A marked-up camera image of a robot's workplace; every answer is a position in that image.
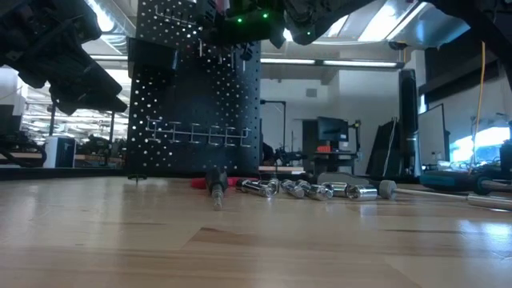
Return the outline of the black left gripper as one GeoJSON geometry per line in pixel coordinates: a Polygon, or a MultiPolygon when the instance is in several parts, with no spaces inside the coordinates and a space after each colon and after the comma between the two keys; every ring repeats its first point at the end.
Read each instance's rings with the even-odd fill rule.
{"type": "Polygon", "coordinates": [[[50,83],[61,112],[125,112],[122,87],[82,44],[101,36],[98,17],[85,0],[0,0],[0,67],[29,86],[50,83]]]}

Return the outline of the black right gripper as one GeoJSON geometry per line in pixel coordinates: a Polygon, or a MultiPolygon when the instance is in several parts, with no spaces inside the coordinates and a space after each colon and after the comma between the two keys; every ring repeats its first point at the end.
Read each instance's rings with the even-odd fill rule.
{"type": "MultiPolygon", "coordinates": [[[[229,0],[223,22],[227,40],[232,43],[269,40],[281,48],[286,39],[283,0],[229,0]]],[[[201,40],[211,40],[218,31],[222,13],[216,0],[196,0],[195,21],[201,40]]]]}

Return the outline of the black perforated pegboard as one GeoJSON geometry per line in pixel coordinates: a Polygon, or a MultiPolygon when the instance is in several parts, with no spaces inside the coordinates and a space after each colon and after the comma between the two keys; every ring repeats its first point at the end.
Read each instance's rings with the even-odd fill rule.
{"type": "Polygon", "coordinates": [[[154,6],[193,4],[195,0],[138,0],[134,38],[155,42],[178,51],[176,71],[158,72],[136,66],[131,84],[127,132],[126,170],[192,174],[221,167],[227,173],[256,174],[260,163],[261,45],[234,46],[234,70],[230,54],[218,63],[218,48],[202,41],[199,27],[166,23],[154,16],[154,6]],[[246,71],[242,72],[242,61],[246,71]],[[251,147],[214,147],[147,141],[147,118],[181,122],[184,126],[220,126],[251,129],[251,147]]]}

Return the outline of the black screwdriver blue-slotted handle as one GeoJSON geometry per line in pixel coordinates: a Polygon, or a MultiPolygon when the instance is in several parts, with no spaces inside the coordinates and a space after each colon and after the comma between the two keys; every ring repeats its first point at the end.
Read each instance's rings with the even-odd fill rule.
{"type": "Polygon", "coordinates": [[[222,209],[222,200],[228,187],[227,172],[224,168],[214,167],[206,173],[206,188],[213,200],[215,210],[222,209]]]}

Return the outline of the ceiling light strip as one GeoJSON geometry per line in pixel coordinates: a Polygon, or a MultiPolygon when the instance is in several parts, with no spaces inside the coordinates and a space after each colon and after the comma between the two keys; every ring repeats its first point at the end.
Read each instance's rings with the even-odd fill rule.
{"type": "Polygon", "coordinates": [[[262,58],[262,64],[296,65],[296,66],[336,66],[357,68],[401,69],[403,62],[355,61],[355,60],[313,60],[292,58],[262,58]]]}
{"type": "Polygon", "coordinates": [[[100,62],[127,62],[128,57],[126,55],[101,55],[101,54],[92,54],[90,56],[95,61],[100,62]]]}

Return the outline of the wooden background bench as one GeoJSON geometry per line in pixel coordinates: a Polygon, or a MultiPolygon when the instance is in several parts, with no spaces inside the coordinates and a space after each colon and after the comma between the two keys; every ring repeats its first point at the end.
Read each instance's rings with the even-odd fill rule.
{"type": "MultiPolygon", "coordinates": [[[[22,159],[39,159],[42,158],[41,154],[36,153],[13,153],[13,157],[22,158],[22,159]]],[[[0,154],[0,160],[5,160],[6,157],[0,154]]],[[[84,154],[76,154],[74,156],[76,161],[88,161],[88,162],[104,162],[105,157],[100,155],[84,155],[84,154]]],[[[124,160],[122,158],[109,158],[108,162],[112,163],[123,163],[124,160]]]]}

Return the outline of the white floor container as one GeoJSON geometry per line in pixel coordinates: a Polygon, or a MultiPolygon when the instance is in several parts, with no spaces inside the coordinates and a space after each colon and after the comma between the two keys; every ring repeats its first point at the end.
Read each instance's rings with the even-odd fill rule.
{"type": "Polygon", "coordinates": [[[45,140],[45,152],[44,168],[74,168],[76,140],[49,136],[45,140]]]}

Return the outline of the thin black pole stand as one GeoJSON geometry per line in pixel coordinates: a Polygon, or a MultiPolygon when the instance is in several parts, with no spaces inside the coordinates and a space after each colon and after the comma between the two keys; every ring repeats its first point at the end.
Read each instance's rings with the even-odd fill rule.
{"type": "Polygon", "coordinates": [[[261,140],[275,151],[286,146],[286,102],[261,100],[261,140]]]}

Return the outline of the person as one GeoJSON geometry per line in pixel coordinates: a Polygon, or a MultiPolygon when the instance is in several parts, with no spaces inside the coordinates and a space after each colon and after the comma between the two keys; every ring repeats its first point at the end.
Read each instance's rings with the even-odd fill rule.
{"type": "Polygon", "coordinates": [[[262,165],[263,166],[274,166],[275,165],[275,155],[273,148],[266,144],[265,142],[262,144],[262,165]]]}

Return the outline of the black monitor on stand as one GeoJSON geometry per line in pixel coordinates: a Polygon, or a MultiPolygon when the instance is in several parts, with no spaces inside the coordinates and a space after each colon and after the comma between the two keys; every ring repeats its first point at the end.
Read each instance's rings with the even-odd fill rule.
{"type": "Polygon", "coordinates": [[[332,142],[348,142],[349,123],[339,118],[318,117],[318,139],[332,142]]]}

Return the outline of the black leaning panels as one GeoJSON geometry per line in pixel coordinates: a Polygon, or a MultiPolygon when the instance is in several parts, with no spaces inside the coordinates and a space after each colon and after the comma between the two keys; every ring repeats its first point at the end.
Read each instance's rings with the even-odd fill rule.
{"type": "Polygon", "coordinates": [[[400,123],[397,118],[378,127],[366,173],[376,177],[400,175],[400,123]]]}

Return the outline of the black tower fan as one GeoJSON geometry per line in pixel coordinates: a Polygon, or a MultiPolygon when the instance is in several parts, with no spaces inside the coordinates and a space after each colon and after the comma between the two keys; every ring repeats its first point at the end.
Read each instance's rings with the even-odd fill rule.
{"type": "Polygon", "coordinates": [[[422,173],[418,132],[418,88],[415,70],[399,71],[399,122],[402,173],[422,173]]]}

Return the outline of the bright display screen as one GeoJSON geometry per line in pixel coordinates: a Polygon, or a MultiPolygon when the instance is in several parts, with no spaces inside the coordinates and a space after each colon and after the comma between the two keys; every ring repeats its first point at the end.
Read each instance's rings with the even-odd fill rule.
{"type": "Polygon", "coordinates": [[[476,143],[471,136],[460,138],[450,144],[450,160],[453,162],[492,162],[499,159],[499,149],[510,139],[507,127],[491,127],[476,134],[476,143]]]}

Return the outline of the silver ceiling duct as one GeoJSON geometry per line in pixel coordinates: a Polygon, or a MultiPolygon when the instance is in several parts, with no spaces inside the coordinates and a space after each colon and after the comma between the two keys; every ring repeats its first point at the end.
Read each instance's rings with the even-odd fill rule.
{"type": "Polygon", "coordinates": [[[444,14],[428,2],[413,0],[386,36],[387,42],[400,42],[421,49],[440,47],[467,32],[461,19],[444,14]]]}

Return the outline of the white panel black frame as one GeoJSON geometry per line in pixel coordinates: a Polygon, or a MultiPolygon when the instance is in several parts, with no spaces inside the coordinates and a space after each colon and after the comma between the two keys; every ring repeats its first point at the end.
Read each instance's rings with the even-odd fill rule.
{"type": "Polygon", "coordinates": [[[450,132],[446,129],[444,105],[418,116],[419,152],[424,170],[437,170],[438,162],[450,160],[450,132]]]}

